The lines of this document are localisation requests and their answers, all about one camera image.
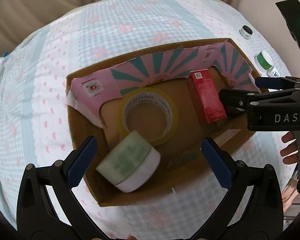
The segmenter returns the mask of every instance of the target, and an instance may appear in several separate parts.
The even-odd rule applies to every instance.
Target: blue gripper pad
[[[89,136],[65,159],[64,174],[69,189],[77,187],[98,150],[98,141]]]
[[[283,89],[284,83],[281,78],[258,77],[255,79],[258,88]]]
[[[214,141],[212,141],[213,140],[211,138],[203,139],[201,142],[201,152],[206,158],[220,186],[229,190],[232,187],[231,170],[219,155],[222,150]]]

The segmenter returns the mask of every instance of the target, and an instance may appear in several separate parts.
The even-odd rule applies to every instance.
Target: screw
[[[270,171],[273,170],[273,167],[272,167],[272,165],[270,165],[270,164],[267,164],[266,167],[267,167],[267,169],[270,170]]]
[[[54,165],[57,166],[57,167],[61,166],[62,164],[63,164],[62,160],[57,160],[57,161],[54,162]]]
[[[27,170],[31,170],[33,168],[33,164],[32,163],[29,163],[27,166],[26,166],[26,169]]]
[[[244,166],[244,162],[243,161],[237,161],[237,166],[238,167],[243,167]]]

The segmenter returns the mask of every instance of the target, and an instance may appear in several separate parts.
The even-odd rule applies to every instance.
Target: human hand
[[[290,141],[293,141],[291,142],[287,147],[285,147],[284,149],[282,149],[280,151],[280,155],[282,157],[286,156],[283,158],[282,162],[284,164],[293,164],[293,163],[297,163],[298,160],[299,160],[299,155],[298,155],[298,152],[297,153],[294,153],[294,154],[291,154],[293,152],[296,152],[298,150],[298,146],[297,146],[297,142],[295,141],[296,137],[294,136],[294,133],[293,131],[290,131],[290,132],[287,132],[285,135],[283,135],[281,137],[281,141],[283,143],[287,143],[287,142],[290,142]]]

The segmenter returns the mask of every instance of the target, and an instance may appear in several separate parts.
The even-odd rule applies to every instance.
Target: roll of tape
[[[162,91],[153,88],[140,88],[128,93],[119,107],[119,129],[123,136],[130,133],[127,126],[127,117],[132,108],[139,104],[150,103],[158,106],[166,118],[166,127],[161,136],[148,140],[152,146],[163,144],[169,140],[178,125],[178,111],[173,101]]]

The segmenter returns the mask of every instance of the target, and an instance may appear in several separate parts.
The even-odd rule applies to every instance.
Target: red box
[[[227,117],[208,69],[191,71],[186,83],[202,127]]]

